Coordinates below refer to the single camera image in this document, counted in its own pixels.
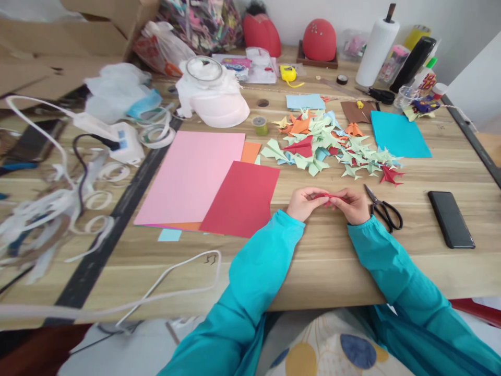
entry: pink paper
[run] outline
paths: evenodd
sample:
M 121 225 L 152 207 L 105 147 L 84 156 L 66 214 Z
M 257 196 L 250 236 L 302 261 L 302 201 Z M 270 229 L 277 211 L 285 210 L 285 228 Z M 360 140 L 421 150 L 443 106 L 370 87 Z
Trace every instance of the pink paper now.
M 202 222 L 244 142 L 244 133 L 178 131 L 134 224 Z

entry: yellow tape measure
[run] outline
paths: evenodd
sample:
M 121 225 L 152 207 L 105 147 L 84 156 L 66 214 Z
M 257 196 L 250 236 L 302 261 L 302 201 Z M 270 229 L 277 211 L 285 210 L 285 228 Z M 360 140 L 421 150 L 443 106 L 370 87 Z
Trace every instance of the yellow tape measure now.
M 296 88 L 296 87 L 304 85 L 304 83 L 301 83 L 301 84 L 296 85 L 296 86 L 292 86 L 290 84 L 292 81 L 296 80 L 296 76 L 297 76 L 296 70 L 291 65 L 280 65 L 280 74 L 282 75 L 282 79 L 287 83 L 287 85 L 289 85 L 292 88 Z

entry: cardboard box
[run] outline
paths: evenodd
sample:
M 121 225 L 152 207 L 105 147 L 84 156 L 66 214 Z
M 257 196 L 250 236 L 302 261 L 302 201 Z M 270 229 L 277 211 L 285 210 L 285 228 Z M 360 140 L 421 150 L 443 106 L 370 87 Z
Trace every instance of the cardboard box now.
M 135 37 L 154 20 L 159 0 L 61 0 L 89 22 L 24 22 L 0 18 L 0 98 L 7 94 L 58 100 L 126 61 Z M 16 101 L 25 109 L 32 101 Z M 7 109 L 0 100 L 0 109 Z

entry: black smartphone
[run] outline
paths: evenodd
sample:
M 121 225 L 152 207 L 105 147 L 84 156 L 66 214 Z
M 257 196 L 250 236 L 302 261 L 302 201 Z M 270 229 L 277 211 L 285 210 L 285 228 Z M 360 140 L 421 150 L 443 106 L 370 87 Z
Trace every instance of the black smartphone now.
M 64 122 L 60 119 L 36 122 L 40 128 L 57 139 L 63 130 Z M 43 162 L 54 145 L 38 130 L 28 125 L 14 147 L 7 153 L 7 160 L 12 162 Z
M 450 192 L 428 192 L 438 224 L 449 248 L 475 248 L 458 204 Z

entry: person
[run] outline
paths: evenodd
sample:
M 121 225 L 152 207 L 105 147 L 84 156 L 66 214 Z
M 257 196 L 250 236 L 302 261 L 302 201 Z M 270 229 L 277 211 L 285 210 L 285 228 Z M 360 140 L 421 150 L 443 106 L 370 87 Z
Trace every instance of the person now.
M 330 201 L 389 305 L 334 309 L 276 351 L 266 375 L 501 375 L 501 358 L 452 309 L 404 248 L 369 214 L 365 194 L 294 191 L 233 260 L 230 283 L 159 375 L 254 375 L 269 350 L 265 311 L 285 280 L 304 221 Z

